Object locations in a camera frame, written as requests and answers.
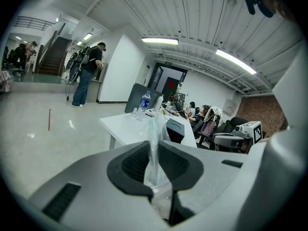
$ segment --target red brick wall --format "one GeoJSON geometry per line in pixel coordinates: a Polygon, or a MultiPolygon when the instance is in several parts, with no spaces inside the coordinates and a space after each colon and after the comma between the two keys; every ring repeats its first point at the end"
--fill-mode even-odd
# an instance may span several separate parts
{"type": "Polygon", "coordinates": [[[274,96],[242,98],[236,116],[249,121],[261,121],[269,136],[279,131],[285,121],[284,113],[274,96]]]}

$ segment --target staircase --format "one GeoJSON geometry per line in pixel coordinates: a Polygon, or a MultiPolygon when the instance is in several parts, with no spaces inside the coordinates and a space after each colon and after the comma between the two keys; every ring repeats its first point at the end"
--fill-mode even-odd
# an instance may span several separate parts
{"type": "Polygon", "coordinates": [[[50,50],[46,53],[47,55],[44,57],[38,73],[57,76],[61,67],[61,61],[69,43],[69,39],[58,37],[50,50]]]}

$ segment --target pink bag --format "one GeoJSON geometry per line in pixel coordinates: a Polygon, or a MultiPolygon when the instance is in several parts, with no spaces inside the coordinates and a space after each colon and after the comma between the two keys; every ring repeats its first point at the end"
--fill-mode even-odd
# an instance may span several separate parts
{"type": "Polygon", "coordinates": [[[213,122],[212,120],[204,123],[201,128],[201,133],[203,133],[207,137],[210,137],[213,133],[215,125],[215,122],[213,122]]]}

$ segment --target fluorescent light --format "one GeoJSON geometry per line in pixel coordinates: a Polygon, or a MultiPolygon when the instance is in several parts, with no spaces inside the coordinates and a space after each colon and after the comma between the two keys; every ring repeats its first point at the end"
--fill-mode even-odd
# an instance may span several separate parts
{"type": "Polygon", "coordinates": [[[229,61],[239,65],[240,67],[242,67],[243,69],[245,69],[247,72],[249,72],[250,74],[255,74],[257,73],[255,70],[253,70],[250,66],[248,66],[247,64],[245,64],[244,62],[242,62],[241,60],[237,59],[236,57],[221,51],[221,50],[217,50],[216,51],[216,55],[222,56],[226,59],[228,59],[229,61]]]}
{"type": "Polygon", "coordinates": [[[88,33],[83,39],[84,40],[87,40],[88,38],[90,38],[92,36],[92,34],[91,33],[88,33]]]}
{"type": "Polygon", "coordinates": [[[145,43],[179,44],[179,40],[177,38],[142,38],[142,41],[145,43]]]}

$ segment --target black t-shirt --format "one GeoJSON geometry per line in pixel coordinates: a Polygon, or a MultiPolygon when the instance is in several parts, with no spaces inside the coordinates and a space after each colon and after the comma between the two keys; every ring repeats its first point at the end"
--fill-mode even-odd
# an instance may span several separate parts
{"type": "Polygon", "coordinates": [[[102,55],[103,55],[103,52],[97,46],[94,46],[93,48],[91,48],[88,63],[84,64],[82,66],[82,68],[94,75],[95,70],[97,69],[97,65],[96,65],[95,61],[96,60],[101,61],[102,55]]]}
{"type": "Polygon", "coordinates": [[[201,115],[194,115],[193,118],[196,119],[195,123],[198,123],[200,120],[203,120],[203,119],[204,119],[204,116],[201,116],[201,115]]]}

